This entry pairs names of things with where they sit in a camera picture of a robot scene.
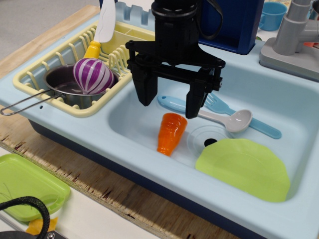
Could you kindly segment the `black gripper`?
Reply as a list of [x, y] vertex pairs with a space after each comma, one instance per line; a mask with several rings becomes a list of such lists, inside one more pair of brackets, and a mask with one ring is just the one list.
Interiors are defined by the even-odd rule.
[[155, 40], [126, 43], [128, 68], [140, 103], [148, 106], [158, 93], [158, 78], [190, 84], [185, 116], [197, 117], [207, 97], [219, 90], [225, 62], [199, 45], [200, 27], [195, 9], [154, 9]]

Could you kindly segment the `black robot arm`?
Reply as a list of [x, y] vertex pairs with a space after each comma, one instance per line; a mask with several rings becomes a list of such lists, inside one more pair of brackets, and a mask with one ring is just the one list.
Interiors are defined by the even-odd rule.
[[148, 106], [158, 93], [158, 78], [189, 84], [185, 115], [197, 117], [207, 95], [221, 87], [225, 62], [199, 45], [199, 0], [156, 0], [155, 40], [126, 43], [130, 70], [139, 101]]

